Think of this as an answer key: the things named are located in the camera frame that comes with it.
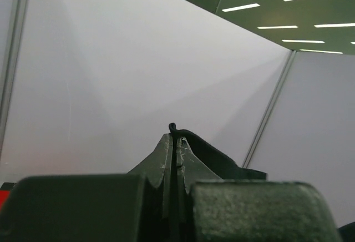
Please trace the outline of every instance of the ceiling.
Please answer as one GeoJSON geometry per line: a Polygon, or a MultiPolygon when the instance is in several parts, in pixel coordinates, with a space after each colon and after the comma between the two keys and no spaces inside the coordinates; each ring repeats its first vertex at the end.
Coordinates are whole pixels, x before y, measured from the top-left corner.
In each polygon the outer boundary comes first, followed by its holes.
{"type": "Polygon", "coordinates": [[[342,52],[355,55],[355,26],[316,28],[315,24],[355,23],[355,0],[187,0],[211,13],[289,49],[342,52]],[[223,9],[257,3],[238,11],[223,9]],[[298,26],[288,29],[258,29],[298,26]],[[282,40],[324,41],[295,43],[282,40]]]}

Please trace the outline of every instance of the gray wall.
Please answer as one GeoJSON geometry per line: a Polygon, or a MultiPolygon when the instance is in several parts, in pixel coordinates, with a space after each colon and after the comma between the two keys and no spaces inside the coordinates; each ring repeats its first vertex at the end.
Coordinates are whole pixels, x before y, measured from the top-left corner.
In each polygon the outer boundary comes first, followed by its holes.
{"type": "Polygon", "coordinates": [[[297,53],[250,168],[313,184],[355,221],[355,56],[297,53]]]}
{"type": "Polygon", "coordinates": [[[3,70],[3,61],[6,50],[7,35],[13,0],[0,0],[0,74],[3,70]]]}
{"type": "Polygon", "coordinates": [[[288,54],[184,0],[28,0],[0,179],[127,172],[173,121],[241,164],[288,54]]]}

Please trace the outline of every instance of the red object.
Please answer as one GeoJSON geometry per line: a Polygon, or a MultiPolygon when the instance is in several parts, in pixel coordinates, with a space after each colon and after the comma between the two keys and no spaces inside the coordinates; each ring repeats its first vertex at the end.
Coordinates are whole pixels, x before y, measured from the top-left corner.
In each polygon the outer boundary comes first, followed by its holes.
{"type": "Polygon", "coordinates": [[[8,190],[0,190],[0,209],[2,205],[4,204],[5,200],[7,199],[7,196],[9,196],[10,191],[8,190]]]}

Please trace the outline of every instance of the vertical metal frame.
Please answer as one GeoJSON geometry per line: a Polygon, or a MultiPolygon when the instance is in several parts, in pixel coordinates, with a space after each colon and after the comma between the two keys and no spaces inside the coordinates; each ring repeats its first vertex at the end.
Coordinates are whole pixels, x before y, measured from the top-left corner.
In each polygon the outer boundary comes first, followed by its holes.
{"type": "Polygon", "coordinates": [[[11,99],[12,84],[15,76],[17,55],[21,42],[22,27],[26,13],[27,0],[13,0],[3,69],[0,75],[0,156],[5,135],[7,114],[11,99]]]}
{"type": "Polygon", "coordinates": [[[286,64],[285,66],[283,67],[283,70],[280,74],[280,77],[277,81],[277,84],[275,86],[275,89],[272,93],[272,96],[270,98],[270,101],[266,107],[266,110],[264,112],[264,115],[262,116],[261,118],[261,121],[260,121],[260,124],[259,124],[259,127],[256,131],[256,134],[253,138],[253,141],[249,147],[249,150],[248,150],[248,153],[247,155],[245,156],[245,159],[244,159],[244,162],[243,162],[243,165],[242,167],[243,168],[247,168],[250,164],[250,161],[254,155],[254,152],[256,150],[256,147],[260,141],[260,138],[261,138],[261,135],[263,133],[263,131],[265,130],[265,127],[266,127],[266,124],[270,118],[270,115],[275,107],[275,104],[277,102],[277,99],[278,99],[278,96],[280,95],[281,93],[281,90],[282,90],[282,87],[283,87],[283,84],[285,83],[285,80],[287,78],[287,75],[288,75],[288,72],[290,71],[290,68],[291,68],[291,65],[293,63],[293,60],[295,59],[295,55],[296,55],[296,51],[292,51],[290,53],[290,55],[288,56],[287,58],[287,61],[286,61],[286,64]]]}

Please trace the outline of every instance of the white wall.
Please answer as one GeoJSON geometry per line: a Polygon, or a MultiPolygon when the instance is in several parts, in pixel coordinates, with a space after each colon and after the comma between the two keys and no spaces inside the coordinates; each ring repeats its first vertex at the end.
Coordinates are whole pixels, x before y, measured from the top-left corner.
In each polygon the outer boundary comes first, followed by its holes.
{"type": "Polygon", "coordinates": [[[0,179],[127,172],[173,121],[241,164],[288,54],[184,0],[29,0],[0,179]]]}
{"type": "Polygon", "coordinates": [[[3,61],[9,31],[12,2],[13,0],[0,0],[0,74],[4,66],[3,61]]]}
{"type": "Polygon", "coordinates": [[[250,168],[313,184],[355,221],[355,56],[297,53],[250,168]]]}

